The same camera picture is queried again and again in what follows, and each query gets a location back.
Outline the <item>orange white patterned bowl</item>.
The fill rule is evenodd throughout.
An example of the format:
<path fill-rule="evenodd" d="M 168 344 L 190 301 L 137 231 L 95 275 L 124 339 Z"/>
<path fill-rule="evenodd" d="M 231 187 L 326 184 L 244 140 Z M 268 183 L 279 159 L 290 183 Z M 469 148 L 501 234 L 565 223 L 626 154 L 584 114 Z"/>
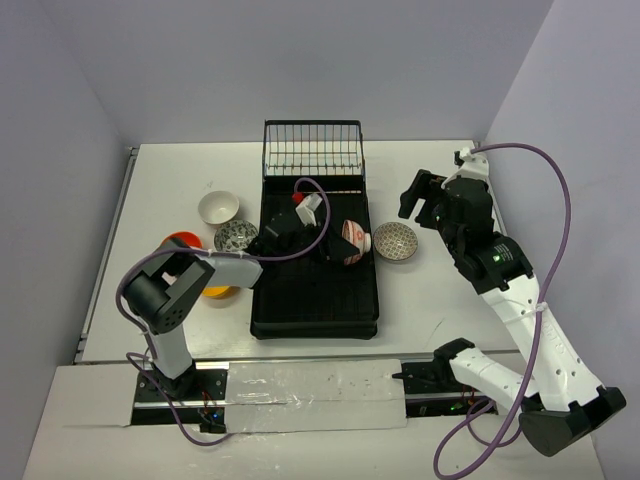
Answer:
<path fill-rule="evenodd" d="M 342 238 L 358 250 L 356 254 L 352 254 L 344 259 L 345 265 L 357 263 L 364 254 L 371 250 L 371 234 L 366 232 L 360 224 L 353 220 L 345 220 L 343 222 Z"/>

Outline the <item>brown geometric patterned bowl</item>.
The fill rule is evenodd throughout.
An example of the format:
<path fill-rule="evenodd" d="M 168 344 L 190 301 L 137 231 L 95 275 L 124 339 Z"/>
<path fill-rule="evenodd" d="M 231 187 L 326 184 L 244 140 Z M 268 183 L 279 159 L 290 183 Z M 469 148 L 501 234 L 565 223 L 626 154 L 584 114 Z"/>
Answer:
<path fill-rule="evenodd" d="M 418 237 L 405 224 L 386 222 L 375 230 L 373 245 L 382 258 L 393 262 L 405 261 L 417 252 Z"/>

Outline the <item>dark floral patterned bowl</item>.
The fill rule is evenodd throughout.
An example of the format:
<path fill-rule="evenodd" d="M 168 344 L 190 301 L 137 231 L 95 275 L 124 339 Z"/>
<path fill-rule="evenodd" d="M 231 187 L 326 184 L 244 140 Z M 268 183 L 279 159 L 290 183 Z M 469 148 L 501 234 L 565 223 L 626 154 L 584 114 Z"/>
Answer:
<path fill-rule="evenodd" d="M 218 252 L 244 251 L 257 235 L 258 230 L 251 222 L 234 219 L 216 230 L 213 245 Z"/>

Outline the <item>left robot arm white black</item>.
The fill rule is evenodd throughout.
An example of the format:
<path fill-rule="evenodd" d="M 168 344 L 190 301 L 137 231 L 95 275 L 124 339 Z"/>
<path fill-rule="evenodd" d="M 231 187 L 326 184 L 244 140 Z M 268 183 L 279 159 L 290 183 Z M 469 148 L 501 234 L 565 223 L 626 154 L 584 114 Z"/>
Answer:
<path fill-rule="evenodd" d="M 195 386 L 195 362 L 182 323 L 202 292 L 212 286 L 253 289 L 264 269 L 311 257 L 352 265 L 371 249 L 371 235 L 353 220 L 335 229 L 331 215 L 276 215 L 240 252 L 209 252 L 170 240 L 140 260 L 116 290 L 116 307 L 143 334 L 151 353 L 152 379 L 172 398 Z"/>

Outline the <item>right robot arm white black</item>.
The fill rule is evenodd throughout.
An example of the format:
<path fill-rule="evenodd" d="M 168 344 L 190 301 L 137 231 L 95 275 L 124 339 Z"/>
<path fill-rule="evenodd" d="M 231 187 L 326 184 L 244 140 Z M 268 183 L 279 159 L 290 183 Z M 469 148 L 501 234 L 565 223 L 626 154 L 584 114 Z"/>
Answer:
<path fill-rule="evenodd" d="M 494 227 L 486 181 L 450 179 L 419 171 L 400 196 L 399 215 L 440 234 L 458 272 L 505 325 L 520 353 L 533 360 L 530 381 L 489 359 L 465 339 L 434 353 L 435 382 L 446 391 L 462 384 L 505 408 L 519 408 L 519 426 L 540 454 L 551 457 L 607 422 L 626 405 L 584 364 L 549 307 L 520 246 Z"/>

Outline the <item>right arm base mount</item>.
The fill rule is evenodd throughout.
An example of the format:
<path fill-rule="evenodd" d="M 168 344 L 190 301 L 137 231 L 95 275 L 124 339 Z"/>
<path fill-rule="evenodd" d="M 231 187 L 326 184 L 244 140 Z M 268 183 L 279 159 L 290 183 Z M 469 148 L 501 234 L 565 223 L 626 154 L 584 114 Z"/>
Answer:
<path fill-rule="evenodd" d="M 403 384 L 408 418 L 465 416 L 488 403 L 475 388 L 447 377 L 436 361 L 403 362 L 391 377 Z"/>

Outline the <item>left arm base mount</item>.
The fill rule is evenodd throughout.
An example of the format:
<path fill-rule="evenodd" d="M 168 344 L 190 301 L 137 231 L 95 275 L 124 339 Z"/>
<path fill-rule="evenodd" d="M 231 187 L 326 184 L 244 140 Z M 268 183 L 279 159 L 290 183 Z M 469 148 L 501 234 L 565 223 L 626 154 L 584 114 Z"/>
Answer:
<path fill-rule="evenodd" d="M 196 427 L 202 434 L 227 434 L 225 419 L 227 369 L 198 369 L 171 380 L 142 359 L 137 370 L 131 424 L 133 426 Z"/>

